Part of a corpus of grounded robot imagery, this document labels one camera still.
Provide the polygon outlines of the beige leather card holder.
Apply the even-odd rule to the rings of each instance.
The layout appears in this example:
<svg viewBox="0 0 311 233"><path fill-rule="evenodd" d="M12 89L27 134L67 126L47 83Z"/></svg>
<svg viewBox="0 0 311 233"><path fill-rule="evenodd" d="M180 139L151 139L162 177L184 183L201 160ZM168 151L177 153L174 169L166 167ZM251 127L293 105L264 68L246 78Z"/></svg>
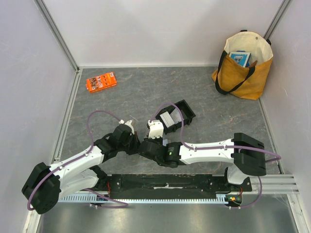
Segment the beige leather card holder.
<svg viewBox="0 0 311 233"><path fill-rule="evenodd" d="M169 139L164 139L163 140L163 142L162 142L162 144L164 145L164 146L166 146L167 144L169 144L171 141L169 140Z"/></svg>

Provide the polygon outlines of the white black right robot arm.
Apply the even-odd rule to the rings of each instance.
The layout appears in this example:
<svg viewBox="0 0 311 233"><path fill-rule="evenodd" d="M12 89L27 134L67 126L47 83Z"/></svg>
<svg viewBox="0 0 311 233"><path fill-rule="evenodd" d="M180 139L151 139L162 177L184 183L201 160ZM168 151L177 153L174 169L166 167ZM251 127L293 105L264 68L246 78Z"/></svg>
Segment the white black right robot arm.
<svg viewBox="0 0 311 233"><path fill-rule="evenodd" d="M266 162L264 144L244 133L214 143L172 142L163 145L162 139L145 139L138 154L155 161L158 165L170 168L201 162L223 162L226 168L223 187L234 191L249 176L265 176Z"/></svg>

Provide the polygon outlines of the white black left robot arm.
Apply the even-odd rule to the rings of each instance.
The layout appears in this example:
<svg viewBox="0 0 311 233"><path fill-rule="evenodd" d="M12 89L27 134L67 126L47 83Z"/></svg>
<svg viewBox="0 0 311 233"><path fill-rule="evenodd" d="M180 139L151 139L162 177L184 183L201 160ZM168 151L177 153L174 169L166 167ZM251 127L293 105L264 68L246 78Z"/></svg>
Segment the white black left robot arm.
<svg viewBox="0 0 311 233"><path fill-rule="evenodd" d="M37 164L21 192L30 202L29 208L44 214L72 193L88 188L105 189L108 175L99 165L122 151L128 155L136 154L139 145L137 132L120 124L114 132L73 157L51 165Z"/></svg>

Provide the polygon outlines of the white card stack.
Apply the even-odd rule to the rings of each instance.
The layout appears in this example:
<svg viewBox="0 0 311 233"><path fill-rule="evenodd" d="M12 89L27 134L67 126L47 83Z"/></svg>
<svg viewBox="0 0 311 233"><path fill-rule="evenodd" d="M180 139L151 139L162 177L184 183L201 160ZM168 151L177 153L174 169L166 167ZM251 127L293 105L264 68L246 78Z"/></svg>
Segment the white card stack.
<svg viewBox="0 0 311 233"><path fill-rule="evenodd" d="M171 115L169 114L169 112L164 112L164 113L160 114L160 118L162 119L162 121L164 122L164 124L167 128L169 128L175 124L175 122L174 122L173 118L171 117Z"/></svg>

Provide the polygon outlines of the white VIP card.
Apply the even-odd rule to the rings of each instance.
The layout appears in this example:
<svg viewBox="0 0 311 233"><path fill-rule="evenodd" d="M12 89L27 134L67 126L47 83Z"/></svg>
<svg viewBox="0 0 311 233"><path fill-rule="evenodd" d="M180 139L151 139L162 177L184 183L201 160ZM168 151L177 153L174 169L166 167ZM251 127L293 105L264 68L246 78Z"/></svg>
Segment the white VIP card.
<svg viewBox="0 0 311 233"><path fill-rule="evenodd" d="M170 116L172 118L172 120L174 121L175 124L177 124L178 122L181 122L182 119L181 119L181 116L180 116L180 113L178 112L177 109L174 109L171 113L170 113Z"/></svg>

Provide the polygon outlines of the black card tray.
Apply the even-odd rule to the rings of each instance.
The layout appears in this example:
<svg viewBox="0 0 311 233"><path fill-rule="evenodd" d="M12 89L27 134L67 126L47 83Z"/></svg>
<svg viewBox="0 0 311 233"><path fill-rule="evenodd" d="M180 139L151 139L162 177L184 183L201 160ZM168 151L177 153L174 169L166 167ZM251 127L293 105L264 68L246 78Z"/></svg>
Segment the black card tray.
<svg viewBox="0 0 311 233"><path fill-rule="evenodd" d="M190 125L193 118L196 117L194 111L190 108L185 100L175 103L177 109L173 105L162 108L156 115L156 120L162 122L164 133L172 133L182 127L182 119L185 125Z"/></svg>

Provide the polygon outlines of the orange card box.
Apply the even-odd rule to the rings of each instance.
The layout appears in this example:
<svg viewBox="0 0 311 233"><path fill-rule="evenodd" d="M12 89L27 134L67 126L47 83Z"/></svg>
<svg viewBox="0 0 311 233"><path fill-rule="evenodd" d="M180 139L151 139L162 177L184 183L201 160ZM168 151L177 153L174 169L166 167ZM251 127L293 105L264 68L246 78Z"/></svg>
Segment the orange card box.
<svg viewBox="0 0 311 233"><path fill-rule="evenodd" d="M86 80L86 88L89 93L99 92L117 85L114 72L98 75Z"/></svg>

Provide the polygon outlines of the yellow canvas tote bag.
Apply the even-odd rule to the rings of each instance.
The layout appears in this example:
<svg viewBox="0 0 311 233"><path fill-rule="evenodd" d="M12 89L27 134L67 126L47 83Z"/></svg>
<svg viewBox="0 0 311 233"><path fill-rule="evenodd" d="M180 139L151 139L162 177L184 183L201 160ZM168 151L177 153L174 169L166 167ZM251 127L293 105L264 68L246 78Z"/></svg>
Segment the yellow canvas tote bag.
<svg viewBox="0 0 311 233"><path fill-rule="evenodd" d="M250 53L249 66L239 65L230 53ZM218 68L212 73L216 90L222 95L257 100L263 94L274 55L271 42L258 33L242 30L225 42Z"/></svg>

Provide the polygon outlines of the blue book in bag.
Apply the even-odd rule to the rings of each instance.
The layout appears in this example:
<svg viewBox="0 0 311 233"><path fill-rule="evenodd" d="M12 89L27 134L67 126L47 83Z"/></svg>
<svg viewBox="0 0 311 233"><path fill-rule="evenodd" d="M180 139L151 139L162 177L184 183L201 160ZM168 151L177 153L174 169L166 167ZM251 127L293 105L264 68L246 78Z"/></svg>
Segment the blue book in bag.
<svg viewBox="0 0 311 233"><path fill-rule="evenodd" d="M251 53L244 50L232 51L229 53L229 57L232 58L238 65L242 67L250 66Z"/></svg>

